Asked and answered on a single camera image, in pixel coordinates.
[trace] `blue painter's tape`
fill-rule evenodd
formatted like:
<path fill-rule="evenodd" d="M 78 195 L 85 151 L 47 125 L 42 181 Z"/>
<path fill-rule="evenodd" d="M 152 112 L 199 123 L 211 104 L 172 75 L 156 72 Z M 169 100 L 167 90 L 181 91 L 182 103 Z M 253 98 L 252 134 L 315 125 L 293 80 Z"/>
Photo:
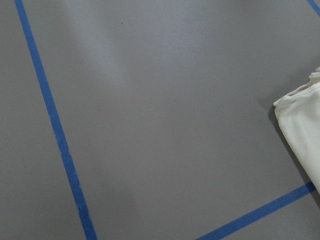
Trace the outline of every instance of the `blue painter's tape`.
<path fill-rule="evenodd" d="M 318 16 L 320 17 L 320 7 L 316 4 L 316 2 L 314 0 L 307 0 L 307 2 L 313 8 L 316 14 L 318 14 Z"/>
<path fill-rule="evenodd" d="M 51 90 L 47 81 L 44 67 L 41 62 L 41 58 L 36 46 L 36 42 L 29 25 L 28 17 L 25 11 L 24 4 L 22 0 L 14 0 L 17 12 L 20 17 L 21 25 L 24 31 L 25 39 L 31 54 L 33 61 L 34 69 L 38 82 L 41 88 L 43 99 L 47 112 L 50 116 L 51 125 L 55 134 L 55 138 L 58 144 L 58 147 L 61 152 L 61 157 L 64 165 L 64 169 L 71 187 L 71 191 L 74 197 L 75 204 L 78 208 L 78 213 L 81 219 L 82 227 L 87 240 L 96 240 L 96 232 L 92 221 L 89 216 L 89 210 L 86 204 L 84 194 L 82 192 L 77 171 L 72 160 L 72 157 L 69 153 L 69 147 L 65 137 L 64 130 L 62 128 L 60 118 L 56 109 L 54 98 L 51 94 Z"/>
<path fill-rule="evenodd" d="M 234 232 L 258 221 L 259 219 L 272 214 L 273 212 L 291 204 L 292 202 L 304 197 L 305 195 L 312 193 L 316 188 L 312 182 L 303 185 L 286 195 L 283 195 L 276 200 L 273 200 L 266 205 L 259 207 L 258 209 L 249 212 L 238 219 L 229 222 L 228 224 L 219 227 L 218 229 L 198 238 L 197 240 L 220 240 L 224 237 L 233 234 Z"/>

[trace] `gray floor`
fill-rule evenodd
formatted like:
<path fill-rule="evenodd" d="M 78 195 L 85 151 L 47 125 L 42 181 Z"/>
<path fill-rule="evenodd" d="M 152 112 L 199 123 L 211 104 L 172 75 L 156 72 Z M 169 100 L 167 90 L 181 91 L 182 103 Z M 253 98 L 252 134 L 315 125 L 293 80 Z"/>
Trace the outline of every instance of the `gray floor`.
<path fill-rule="evenodd" d="M 24 5 L 100 240 L 193 240 L 309 182 L 272 108 L 320 66 L 307 1 Z M 12 0 L 0 29 L 0 239 L 85 239 Z M 319 205 L 225 239 L 318 240 Z"/>

